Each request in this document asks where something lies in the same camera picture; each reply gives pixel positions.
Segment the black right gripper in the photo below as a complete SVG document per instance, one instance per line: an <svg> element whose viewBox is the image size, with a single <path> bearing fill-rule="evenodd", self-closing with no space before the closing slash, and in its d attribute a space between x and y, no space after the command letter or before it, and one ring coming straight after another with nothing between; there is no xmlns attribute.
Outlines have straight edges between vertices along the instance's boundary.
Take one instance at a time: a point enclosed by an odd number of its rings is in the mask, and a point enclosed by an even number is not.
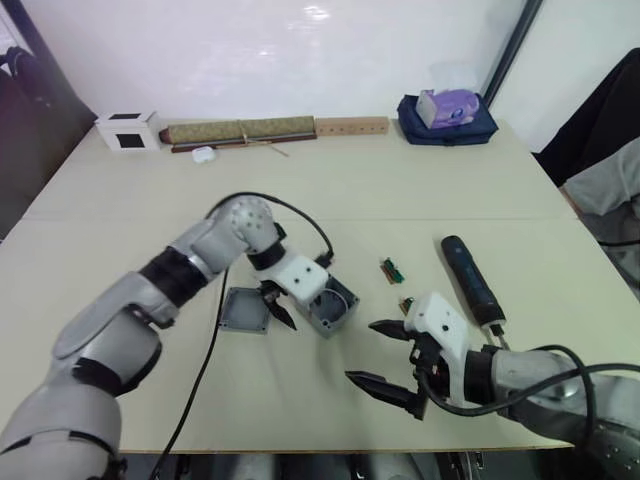
<svg viewBox="0 0 640 480"><path fill-rule="evenodd" d="M430 334L412 335L401 320L378 320L371 322L368 327L389 338L413 340L409 360L414 366L413 376L418 389L413 392L389 383L385 377L365 371L346 371L346 377L370 397L401 408L417 420L423 420L429 396L427 388L441 400L449 398L449 368L441 356L442 347Z"/></svg>

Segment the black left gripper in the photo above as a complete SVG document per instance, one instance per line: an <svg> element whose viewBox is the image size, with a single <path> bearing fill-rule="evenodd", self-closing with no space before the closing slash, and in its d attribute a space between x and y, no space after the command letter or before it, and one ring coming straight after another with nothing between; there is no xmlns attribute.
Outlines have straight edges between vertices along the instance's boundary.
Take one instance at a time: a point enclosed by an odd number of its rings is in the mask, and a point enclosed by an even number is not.
<svg viewBox="0 0 640 480"><path fill-rule="evenodd" d="M260 282L258 290L267 310L269 312L272 311L272 315L285 326L296 331L297 327L292 316L277 302L277 299L283 293L281 287L271 280L264 280Z"/></svg>

